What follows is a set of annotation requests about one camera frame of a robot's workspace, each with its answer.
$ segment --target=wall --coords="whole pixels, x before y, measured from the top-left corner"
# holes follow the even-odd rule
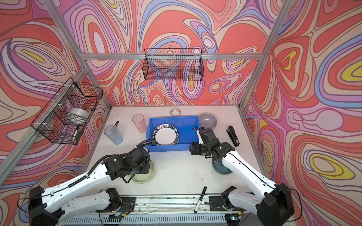
[[[361,1],[297,0],[243,106],[295,225],[361,225],[361,31]]]
[[[38,0],[0,1],[0,163],[54,93],[79,70],[69,46]],[[103,103],[78,145],[39,137],[0,186],[0,225],[28,225],[16,202],[30,189],[49,187],[79,174],[105,117]],[[27,208],[26,200],[19,205]]]
[[[279,1],[66,1],[58,4],[81,51],[193,48],[260,53]],[[238,104],[255,60],[206,60],[202,82],[144,81],[141,60],[90,60],[111,105]]]

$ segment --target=wire basket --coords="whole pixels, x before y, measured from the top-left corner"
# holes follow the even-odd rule
[[[142,71],[145,80],[202,81],[200,48],[147,48]]]
[[[41,123],[34,123],[35,118],[31,126],[52,143],[78,144],[102,96],[101,88],[87,82],[73,81],[50,114]],[[71,113],[72,108],[83,109],[82,112],[85,111],[88,116]]]

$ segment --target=cup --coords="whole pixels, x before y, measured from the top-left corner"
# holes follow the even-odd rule
[[[104,134],[114,143],[114,144],[120,144],[123,141],[123,138],[121,134],[119,133],[119,130],[117,129],[117,126],[115,125],[109,125],[104,129]]]
[[[144,116],[141,114],[137,114],[132,118],[133,123],[135,124],[136,128],[140,133],[146,131],[146,122],[144,121]]]

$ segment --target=black wire basket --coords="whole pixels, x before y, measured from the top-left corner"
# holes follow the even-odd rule
[[[31,126],[52,143],[78,144],[102,96],[101,88],[73,81],[50,114],[42,122],[34,123],[43,108]]]
[[[145,80],[202,81],[200,48],[147,48],[142,71]]]

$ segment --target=pink cup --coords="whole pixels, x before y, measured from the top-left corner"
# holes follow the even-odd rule
[[[133,116],[132,121],[140,133],[146,131],[146,122],[144,121],[144,116],[142,114]]]

